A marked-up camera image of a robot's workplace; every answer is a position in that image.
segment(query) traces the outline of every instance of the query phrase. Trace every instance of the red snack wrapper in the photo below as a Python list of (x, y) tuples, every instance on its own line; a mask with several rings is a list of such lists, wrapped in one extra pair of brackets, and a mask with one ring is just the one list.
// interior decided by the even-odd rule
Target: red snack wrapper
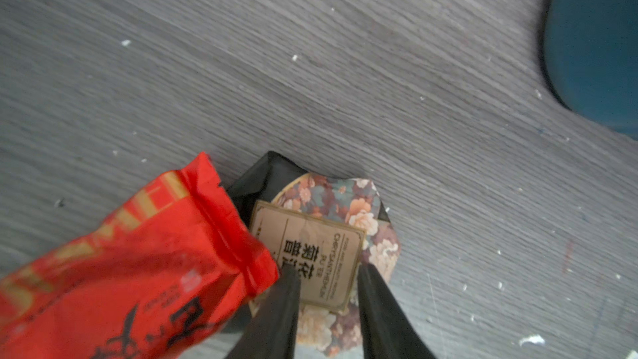
[(0, 281), (2, 358), (174, 358), (278, 278), (205, 154)]

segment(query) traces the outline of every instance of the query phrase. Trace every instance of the yellow stripe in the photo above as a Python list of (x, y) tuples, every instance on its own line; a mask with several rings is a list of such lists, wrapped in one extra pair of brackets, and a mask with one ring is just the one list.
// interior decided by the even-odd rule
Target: yellow stripe
[(155, 204), (151, 200), (151, 197), (144, 189), (140, 190), (133, 196), (133, 203), (137, 204), (139, 209), (142, 210), (144, 220), (152, 218), (158, 212)]
[(138, 227), (141, 222), (125, 208), (120, 208), (116, 211), (116, 220), (121, 222), (126, 229), (133, 230)]
[(0, 281), (0, 294), (4, 295), (11, 301), (12, 306), (16, 311), (16, 315), (14, 316), (0, 317), (0, 328), (25, 314), (27, 310), (31, 308), (33, 301), (35, 300), (33, 293), (26, 288), (18, 286), (8, 277)]
[(173, 196), (175, 201), (191, 195), (186, 186), (184, 186), (180, 180), (177, 172), (166, 172), (161, 176), (161, 179), (164, 181), (165, 186), (168, 187), (168, 191), (170, 191), (170, 194)]
[(93, 234), (104, 237), (105, 240), (113, 240), (113, 235), (115, 234), (114, 228), (115, 226), (113, 226), (113, 224), (104, 222)]
[(53, 255), (60, 262), (66, 262), (73, 258), (84, 258), (95, 254), (95, 249), (86, 241), (70, 243), (59, 248)]
[(27, 266), (18, 271), (19, 281), (26, 284), (29, 287), (50, 293), (53, 291), (53, 286), (44, 280), (34, 271), (32, 266)]

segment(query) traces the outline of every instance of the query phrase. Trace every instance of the white crumb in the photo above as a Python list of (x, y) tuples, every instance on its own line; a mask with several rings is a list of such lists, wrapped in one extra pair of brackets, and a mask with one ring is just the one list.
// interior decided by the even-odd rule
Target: white crumb
[(524, 343), (529, 342), (534, 345), (545, 345), (545, 339), (540, 335), (531, 335), (530, 337), (525, 337), (519, 340), (519, 345), (522, 346)]

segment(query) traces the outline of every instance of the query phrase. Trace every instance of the beige label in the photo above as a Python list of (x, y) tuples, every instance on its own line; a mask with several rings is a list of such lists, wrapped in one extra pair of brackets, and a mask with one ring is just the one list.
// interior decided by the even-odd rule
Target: beige label
[(363, 230), (264, 201), (255, 205), (250, 229), (277, 265), (290, 263), (297, 269), (302, 303), (345, 308), (366, 237)]

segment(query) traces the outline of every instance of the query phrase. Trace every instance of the wood grain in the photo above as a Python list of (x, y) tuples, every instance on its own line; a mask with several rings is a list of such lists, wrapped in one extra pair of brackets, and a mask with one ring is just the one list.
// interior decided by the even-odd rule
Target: wood grain
[(230, 183), (276, 150), (374, 179), (403, 241), (391, 289), (439, 358), (624, 358), (638, 145), (553, 99), (545, 5), (0, 0), (0, 271), (199, 151)]

